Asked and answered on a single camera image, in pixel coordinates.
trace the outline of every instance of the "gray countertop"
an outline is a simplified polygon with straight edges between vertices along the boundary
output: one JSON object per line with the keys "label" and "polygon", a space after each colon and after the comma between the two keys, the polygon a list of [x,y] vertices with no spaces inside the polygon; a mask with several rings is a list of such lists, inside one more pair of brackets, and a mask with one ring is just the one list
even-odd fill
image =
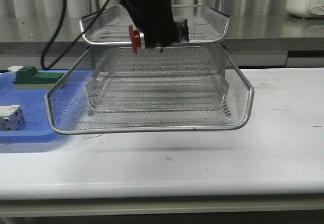
{"label": "gray countertop", "polygon": [[[79,18],[66,18],[50,53],[60,53],[80,32]],[[0,55],[40,54],[58,18],[2,18]],[[323,50],[324,20],[290,16],[233,16],[224,44],[230,51]],[[80,54],[80,40],[71,54]]]}

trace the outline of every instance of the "table surface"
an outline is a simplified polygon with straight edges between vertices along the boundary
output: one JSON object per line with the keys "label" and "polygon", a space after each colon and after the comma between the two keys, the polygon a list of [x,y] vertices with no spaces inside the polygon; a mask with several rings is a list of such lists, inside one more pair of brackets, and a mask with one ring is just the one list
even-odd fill
{"label": "table surface", "polygon": [[324,193],[324,68],[243,73],[243,128],[0,144],[0,199]]}

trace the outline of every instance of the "green block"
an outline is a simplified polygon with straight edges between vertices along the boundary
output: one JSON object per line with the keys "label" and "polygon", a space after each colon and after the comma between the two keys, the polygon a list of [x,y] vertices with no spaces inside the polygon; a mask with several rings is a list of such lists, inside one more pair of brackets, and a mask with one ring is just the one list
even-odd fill
{"label": "green block", "polygon": [[25,66],[16,72],[13,84],[54,84],[63,75],[61,72],[38,72],[34,66]]}

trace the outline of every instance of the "upper mesh tray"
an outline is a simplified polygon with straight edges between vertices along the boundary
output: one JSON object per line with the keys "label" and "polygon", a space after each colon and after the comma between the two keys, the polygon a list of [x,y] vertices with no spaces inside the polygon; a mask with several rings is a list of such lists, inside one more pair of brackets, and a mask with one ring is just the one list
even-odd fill
{"label": "upper mesh tray", "polygon": [[[227,33],[229,16],[202,5],[172,6],[175,20],[188,19],[189,43],[219,42]],[[81,31],[96,13],[82,17]],[[122,6],[105,10],[84,35],[89,44],[131,44],[128,27],[133,21]]]}

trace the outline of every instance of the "blue tray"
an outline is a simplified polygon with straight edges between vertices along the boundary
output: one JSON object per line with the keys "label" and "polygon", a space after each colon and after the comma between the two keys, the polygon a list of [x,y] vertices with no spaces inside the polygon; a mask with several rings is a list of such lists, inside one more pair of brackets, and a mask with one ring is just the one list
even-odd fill
{"label": "blue tray", "polygon": [[20,104],[25,122],[19,130],[0,131],[0,143],[49,142],[57,134],[48,122],[44,96],[48,89],[15,89],[12,72],[0,74],[0,106]]}

